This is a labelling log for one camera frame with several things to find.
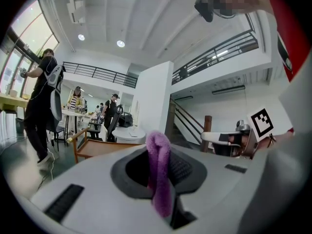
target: trash can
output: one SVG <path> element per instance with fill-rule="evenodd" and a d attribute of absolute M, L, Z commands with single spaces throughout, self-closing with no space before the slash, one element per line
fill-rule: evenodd
<path fill-rule="evenodd" d="M 18 134 L 23 134 L 24 133 L 24 120 L 21 118 L 16 118 L 15 123 L 16 123 L 16 132 Z"/>

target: black t-shirt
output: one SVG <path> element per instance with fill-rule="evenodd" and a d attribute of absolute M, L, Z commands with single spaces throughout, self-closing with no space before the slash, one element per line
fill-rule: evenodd
<path fill-rule="evenodd" d="M 107 102 L 105 102 L 105 105 L 107 106 L 106 115 L 113 117 L 116 112 L 116 102 L 109 99 Z"/>
<path fill-rule="evenodd" d="M 42 69 L 43 72 L 46 72 L 48 75 L 53 71 L 53 69 L 57 66 L 57 62 L 55 58 L 45 57 L 40 62 L 38 68 Z M 52 92 L 52 88 L 48 86 L 46 83 L 47 79 L 45 78 L 44 73 L 38 77 L 36 85 L 34 87 L 34 91 L 31 94 L 31 98 L 49 98 Z"/>

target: metal railing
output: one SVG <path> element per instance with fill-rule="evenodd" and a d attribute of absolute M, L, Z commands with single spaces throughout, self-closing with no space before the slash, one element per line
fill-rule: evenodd
<path fill-rule="evenodd" d="M 131 88 L 136 88 L 137 85 L 137 78 L 112 70 L 67 61 L 63 65 L 67 73 L 98 78 Z"/>
<path fill-rule="evenodd" d="M 172 85 L 219 62 L 259 48 L 252 29 L 244 31 L 207 50 L 173 73 Z"/>

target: black pants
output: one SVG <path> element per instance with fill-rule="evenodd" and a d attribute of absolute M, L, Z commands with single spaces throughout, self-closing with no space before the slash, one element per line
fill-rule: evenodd
<path fill-rule="evenodd" d="M 39 159 L 44 158 L 48 151 L 46 125 L 50 110 L 50 101 L 35 98 L 28 102 L 25 112 L 25 131 Z"/>
<path fill-rule="evenodd" d="M 104 119 L 104 127 L 108 130 L 109 126 L 111 125 L 111 121 L 112 121 L 112 116 L 105 116 Z M 110 133 L 107 136 L 107 141 L 108 142 L 115 142 L 115 137 L 112 133 Z"/>

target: air conditioner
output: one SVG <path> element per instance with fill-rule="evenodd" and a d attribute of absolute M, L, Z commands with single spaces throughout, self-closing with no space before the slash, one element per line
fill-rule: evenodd
<path fill-rule="evenodd" d="M 67 4 L 67 9 L 72 23 L 85 23 L 84 1 L 70 0 Z"/>

